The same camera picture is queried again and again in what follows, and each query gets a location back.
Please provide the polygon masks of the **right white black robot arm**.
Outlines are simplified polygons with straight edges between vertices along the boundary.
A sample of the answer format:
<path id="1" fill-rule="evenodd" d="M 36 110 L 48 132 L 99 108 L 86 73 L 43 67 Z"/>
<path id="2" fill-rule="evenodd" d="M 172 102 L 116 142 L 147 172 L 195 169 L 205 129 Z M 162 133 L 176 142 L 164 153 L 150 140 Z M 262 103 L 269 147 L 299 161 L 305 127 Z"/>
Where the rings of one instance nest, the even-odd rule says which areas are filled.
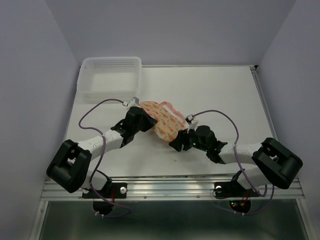
<path id="1" fill-rule="evenodd" d="M 169 146 L 177 152 L 201 150 L 215 164 L 238 164 L 240 170 L 226 185 L 235 195 L 270 184 L 286 190 L 303 166 L 298 156 L 272 137 L 257 144 L 231 145 L 217 140 L 206 125 L 180 130 Z"/>

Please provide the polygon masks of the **floral orange laundry bag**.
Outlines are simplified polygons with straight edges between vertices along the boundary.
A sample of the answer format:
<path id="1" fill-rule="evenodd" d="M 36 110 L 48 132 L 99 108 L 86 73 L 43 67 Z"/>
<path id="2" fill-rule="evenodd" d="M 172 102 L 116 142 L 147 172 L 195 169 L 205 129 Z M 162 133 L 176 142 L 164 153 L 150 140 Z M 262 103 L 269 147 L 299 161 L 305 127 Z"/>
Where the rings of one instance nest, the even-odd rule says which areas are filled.
<path id="1" fill-rule="evenodd" d="M 143 101 L 139 106 L 157 123 L 153 127 L 155 134 L 165 142 L 173 141 L 178 132 L 187 128 L 185 116 L 174 109 L 167 101 Z"/>

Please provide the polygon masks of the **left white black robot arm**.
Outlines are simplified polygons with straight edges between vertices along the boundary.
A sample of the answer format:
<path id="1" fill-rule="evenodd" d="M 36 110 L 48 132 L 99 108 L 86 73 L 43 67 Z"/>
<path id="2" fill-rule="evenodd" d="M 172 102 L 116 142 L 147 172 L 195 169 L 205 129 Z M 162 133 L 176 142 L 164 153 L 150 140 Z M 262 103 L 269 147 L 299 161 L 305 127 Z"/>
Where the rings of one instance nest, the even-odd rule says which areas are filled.
<path id="1" fill-rule="evenodd" d="M 157 123 L 143 108 L 132 106 L 125 118 L 105 133 L 79 142 L 65 140 L 49 164 L 46 175 L 69 193 L 88 188 L 88 170 L 92 160 L 111 150 L 123 148 L 133 141 L 135 134 L 146 132 Z"/>

